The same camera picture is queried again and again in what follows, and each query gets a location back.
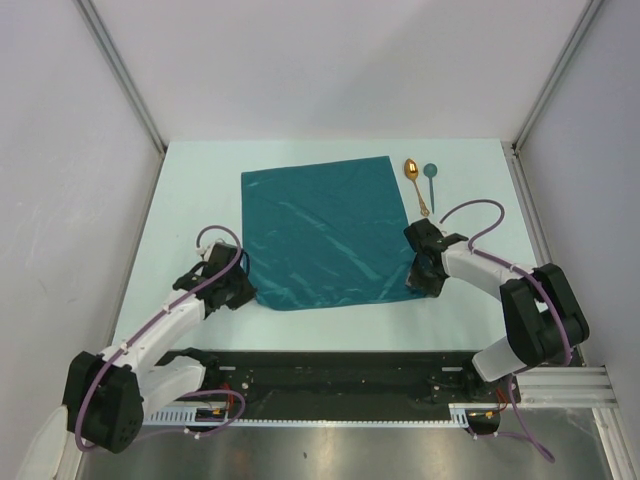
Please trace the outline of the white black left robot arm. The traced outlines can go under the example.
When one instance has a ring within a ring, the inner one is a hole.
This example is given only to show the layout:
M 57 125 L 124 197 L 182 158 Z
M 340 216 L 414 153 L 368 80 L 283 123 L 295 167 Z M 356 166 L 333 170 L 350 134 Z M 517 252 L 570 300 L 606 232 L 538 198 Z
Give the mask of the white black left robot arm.
M 161 310 L 136 333 L 98 354 L 70 363 L 62 403 L 67 429 L 82 451 L 125 450 L 143 422 L 175 400 L 234 398 L 213 353 L 174 344 L 222 307 L 236 310 L 255 298 L 241 248 L 217 242 L 173 284 Z

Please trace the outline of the teal satin napkin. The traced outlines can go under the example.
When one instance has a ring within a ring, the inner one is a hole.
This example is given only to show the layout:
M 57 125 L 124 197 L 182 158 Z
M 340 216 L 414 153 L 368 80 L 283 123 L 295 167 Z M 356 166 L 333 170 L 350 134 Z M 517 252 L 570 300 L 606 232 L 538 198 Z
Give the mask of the teal satin napkin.
M 297 311 L 417 298 L 387 156 L 244 172 L 242 245 L 260 305 Z

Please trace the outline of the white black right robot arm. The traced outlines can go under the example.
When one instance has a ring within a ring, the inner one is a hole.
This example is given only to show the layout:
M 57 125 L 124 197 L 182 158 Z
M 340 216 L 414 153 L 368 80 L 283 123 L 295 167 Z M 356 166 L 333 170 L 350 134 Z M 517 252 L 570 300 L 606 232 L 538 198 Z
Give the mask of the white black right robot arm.
M 479 314 L 472 303 L 480 297 L 498 303 L 502 337 L 462 362 L 459 384 L 469 399 L 486 400 L 510 375 L 570 363 L 574 348 L 589 338 L 588 321 L 560 266 L 518 265 L 428 219 L 412 223 L 404 235 L 414 254 L 411 291 L 429 300 L 444 297 L 471 317 Z

